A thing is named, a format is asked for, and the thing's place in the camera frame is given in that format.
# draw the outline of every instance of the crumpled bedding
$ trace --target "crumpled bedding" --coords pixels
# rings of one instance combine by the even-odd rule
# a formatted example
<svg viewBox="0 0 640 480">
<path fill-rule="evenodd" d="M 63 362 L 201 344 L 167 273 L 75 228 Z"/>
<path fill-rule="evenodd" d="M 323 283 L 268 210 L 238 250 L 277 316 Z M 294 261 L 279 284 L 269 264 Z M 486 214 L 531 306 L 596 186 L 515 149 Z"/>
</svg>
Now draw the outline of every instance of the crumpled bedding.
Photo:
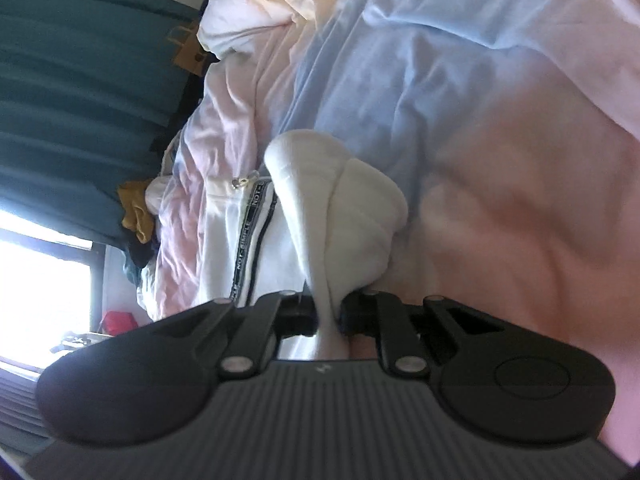
<svg viewBox="0 0 640 480">
<path fill-rule="evenodd" d="M 410 200 L 375 285 L 443 294 L 592 352 L 601 438 L 640 459 L 640 6 L 346 0 L 280 130 L 343 140 Z"/>
<path fill-rule="evenodd" d="M 194 306 L 203 247 L 207 177 L 255 170 L 289 107 L 295 71 L 337 0 L 210 0 L 198 32 L 222 62 L 205 78 L 185 124 L 173 178 L 159 208 L 152 319 Z"/>
</svg>

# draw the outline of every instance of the light blue bedsheet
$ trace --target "light blue bedsheet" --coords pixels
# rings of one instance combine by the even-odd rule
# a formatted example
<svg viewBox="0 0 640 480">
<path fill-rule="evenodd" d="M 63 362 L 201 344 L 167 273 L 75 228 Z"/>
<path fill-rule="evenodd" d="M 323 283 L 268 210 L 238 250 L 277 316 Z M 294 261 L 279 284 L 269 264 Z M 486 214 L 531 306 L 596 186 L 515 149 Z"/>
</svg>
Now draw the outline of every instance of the light blue bedsheet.
<svg viewBox="0 0 640 480">
<path fill-rule="evenodd" d="M 640 32 L 608 0 L 344 0 L 306 54 L 280 131 L 338 137 L 415 205 L 433 153 L 456 141 L 496 85 L 517 84 L 501 69 L 514 56 L 547 57 L 635 133 L 636 112 L 619 106 L 630 81 L 620 66 L 638 88 L 630 41 L 640 44 Z"/>
</svg>

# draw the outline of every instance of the metal pin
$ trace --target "metal pin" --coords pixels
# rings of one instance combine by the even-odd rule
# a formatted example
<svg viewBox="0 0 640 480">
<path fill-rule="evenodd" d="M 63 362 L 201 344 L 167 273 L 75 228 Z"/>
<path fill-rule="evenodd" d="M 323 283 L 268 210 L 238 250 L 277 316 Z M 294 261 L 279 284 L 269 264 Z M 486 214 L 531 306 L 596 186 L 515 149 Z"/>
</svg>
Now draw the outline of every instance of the metal pin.
<svg viewBox="0 0 640 480">
<path fill-rule="evenodd" d="M 231 180 L 231 186 L 233 186 L 234 189 L 241 189 L 248 186 L 258 178 L 260 178 L 260 173 L 253 170 L 247 176 L 236 176 L 235 178 L 233 178 Z"/>
<path fill-rule="evenodd" d="M 222 369 L 230 374 L 243 374 L 249 371 L 253 365 L 254 362 L 251 359 L 241 355 L 225 357 L 220 363 Z"/>
<path fill-rule="evenodd" d="M 405 355 L 396 360 L 396 368 L 405 374 L 419 374 L 427 368 L 427 361 L 415 355 Z"/>
</svg>

